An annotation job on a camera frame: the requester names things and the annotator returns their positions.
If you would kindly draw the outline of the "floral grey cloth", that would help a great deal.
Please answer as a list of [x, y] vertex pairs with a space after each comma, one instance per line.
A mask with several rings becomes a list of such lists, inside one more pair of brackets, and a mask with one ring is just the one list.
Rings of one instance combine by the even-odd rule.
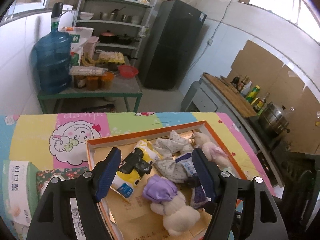
[[161, 158], [154, 163], [157, 171], [173, 183], [184, 183], [188, 177], [188, 171], [176, 160], [178, 157], [186, 157], [190, 160], [193, 151], [188, 139], [181, 137], [175, 130], [172, 130], [168, 138], [158, 138], [153, 143], [154, 150], [161, 155]]

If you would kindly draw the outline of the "wooden cutting board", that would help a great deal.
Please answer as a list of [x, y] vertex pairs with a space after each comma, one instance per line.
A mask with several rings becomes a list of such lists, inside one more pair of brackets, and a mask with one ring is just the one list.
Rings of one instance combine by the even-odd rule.
[[208, 73], [203, 73], [202, 77], [209, 85], [216, 88], [243, 118], [249, 118], [257, 115], [252, 106], [240, 95], [239, 92], [235, 90], [233, 86], [225, 84], [218, 77], [212, 76]]

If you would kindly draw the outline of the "black refrigerator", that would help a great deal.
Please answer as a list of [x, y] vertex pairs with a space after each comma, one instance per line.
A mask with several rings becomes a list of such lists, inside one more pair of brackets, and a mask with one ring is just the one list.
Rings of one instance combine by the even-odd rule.
[[169, 90], [187, 68], [207, 15], [179, 0], [161, 4], [139, 66], [146, 88]]

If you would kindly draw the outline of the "orange jars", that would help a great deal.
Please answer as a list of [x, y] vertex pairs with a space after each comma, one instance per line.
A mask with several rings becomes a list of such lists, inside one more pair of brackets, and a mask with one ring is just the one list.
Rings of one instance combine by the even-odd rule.
[[77, 89], [86, 88], [87, 90], [109, 90], [114, 80], [114, 74], [106, 72], [102, 76], [73, 76], [73, 80], [74, 87]]

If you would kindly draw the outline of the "steel steamer pot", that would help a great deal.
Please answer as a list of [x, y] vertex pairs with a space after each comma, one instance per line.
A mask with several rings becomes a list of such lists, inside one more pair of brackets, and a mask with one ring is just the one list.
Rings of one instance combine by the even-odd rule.
[[277, 106], [270, 102], [258, 118], [261, 128], [271, 137], [278, 137], [289, 124], [288, 111], [284, 106]]

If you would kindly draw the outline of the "dark sauce bottle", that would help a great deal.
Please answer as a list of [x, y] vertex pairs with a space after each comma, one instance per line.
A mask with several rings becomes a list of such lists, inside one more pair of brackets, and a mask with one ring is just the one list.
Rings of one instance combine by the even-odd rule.
[[239, 83], [239, 80], [240, 80], [240, 77], [239, 76], [236, 76], [232, 81], [231, 81], [231, 84], [236, 87]]

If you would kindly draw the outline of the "bananas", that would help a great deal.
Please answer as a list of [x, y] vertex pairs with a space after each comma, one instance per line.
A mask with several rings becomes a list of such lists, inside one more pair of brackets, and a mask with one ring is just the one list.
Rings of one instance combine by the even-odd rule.
[[84, 53], [81, 57], [81, 63], [85, 67], [97, 66], [98, 60], [93, 60], [88, 53]]

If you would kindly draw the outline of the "green white tissue box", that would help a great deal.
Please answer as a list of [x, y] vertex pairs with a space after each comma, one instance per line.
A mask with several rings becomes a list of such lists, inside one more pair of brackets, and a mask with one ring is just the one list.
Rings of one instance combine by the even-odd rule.
[[33, 214], [38, 205], [36, 173], [29, 161], [4, 160], [2, 192], [7, 219], [18, 239], [26, 239]]

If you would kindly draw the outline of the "white bottle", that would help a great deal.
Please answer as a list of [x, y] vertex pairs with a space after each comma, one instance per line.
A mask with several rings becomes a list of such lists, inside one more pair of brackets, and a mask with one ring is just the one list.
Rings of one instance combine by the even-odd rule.
[[249, 81], [247, 84], [245, 84], [242, 88], [242, 90], [240, 91], [240, 94], [245, 98], [246, 95], [249, 93], [249, 90], [251, 88], [252, 85], [252, 81]]

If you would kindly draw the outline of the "purple white wipes packet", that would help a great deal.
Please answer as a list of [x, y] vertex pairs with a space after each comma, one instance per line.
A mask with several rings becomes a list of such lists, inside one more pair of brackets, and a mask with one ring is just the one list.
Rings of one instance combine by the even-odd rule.
[[209, 201], [204, 189], [201, 185], [195, 167], [192, 161], [192, 154], [186, 153], [176, 158], [175, 162], [183, 167], [187, 173], [187, 179], [184, 180], [185, 185], [192, 189], [190, 206], [194, 209], [200, 209]]

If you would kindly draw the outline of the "teddy bear pink dress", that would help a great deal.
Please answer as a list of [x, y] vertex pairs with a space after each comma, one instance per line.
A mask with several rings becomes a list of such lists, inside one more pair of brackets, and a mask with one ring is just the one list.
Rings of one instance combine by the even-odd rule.
[[213, 143], [208, 135], [201, 132], [194, 132], [192, 137], [195, 145], [202, 150], [209, 161], [216, 163], [220, 168], [230, 167], [230, 162], [225, 152]]

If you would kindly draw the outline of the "orange shallow cardboard tray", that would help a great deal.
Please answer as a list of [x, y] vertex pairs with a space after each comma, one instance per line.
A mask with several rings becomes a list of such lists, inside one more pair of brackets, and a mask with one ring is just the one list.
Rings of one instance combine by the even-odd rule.
[[[249, 157], [237, 138], [238, 133], [232, 132], [219, 119], [215, 119], [213, 122], [197, 121], [91, 139], [87, 142], [89, 168], [93, 169], [98, 162], [104, 160], [114, 147], [119, 148], [121, 157], [125, 158], [140, 140], [155, 142], [158, 138], [167, 139], [171, 131], [176, 131], [184, 138], [191, 137], [193, 131], [208, 135], [211, 141], [221, 147], [228, 155], [235, 176], [246, 178], [241, 161], [248, 160]], [[128, 199], [121, 196], [115, 189], [110, 189], [107, 196], [99, 203], [103, 218], [106, 220], [114, 239], [171, 239], [163, 227], [163, 218], [151, 211], [150, 201], [142, 196], [147, 180], [158, 173], [157, 169], [153, 167], [150, 174], [143, 176]]]

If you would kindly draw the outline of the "white metal shelving rack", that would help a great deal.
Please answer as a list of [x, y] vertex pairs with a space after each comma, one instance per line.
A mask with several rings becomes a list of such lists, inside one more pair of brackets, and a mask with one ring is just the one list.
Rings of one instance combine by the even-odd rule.
[[93, 35], [114, 35], [100, 40], [97, 48], [122, 52], [129, 63], [136, 64], [139, 51], [158, 0], [78, 0], [74, 27], [89, 27]]

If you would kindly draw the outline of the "teddy bear purple dress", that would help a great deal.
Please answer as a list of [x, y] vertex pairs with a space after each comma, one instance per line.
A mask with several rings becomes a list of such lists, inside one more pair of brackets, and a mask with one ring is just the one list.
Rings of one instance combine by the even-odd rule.
[[171, 236], [190, 230], [200, 219], [199, 211], [187, 205], [177, 186], [157, 174], [148, 179], [142, 196], [151, 202], [154, 213], [163, 216], [163, 226]]

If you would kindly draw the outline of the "blue water jug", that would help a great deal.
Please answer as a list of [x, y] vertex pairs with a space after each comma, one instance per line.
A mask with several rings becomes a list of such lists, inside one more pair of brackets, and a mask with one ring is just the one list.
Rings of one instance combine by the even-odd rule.
[[46, 94], [56, 94], [71, 84], [71, 35], [59, 31], [63, 3], [55, 3], [51, 14], [50, 33], [40, 38], [35, 46], [36, 72], [40, 89]]

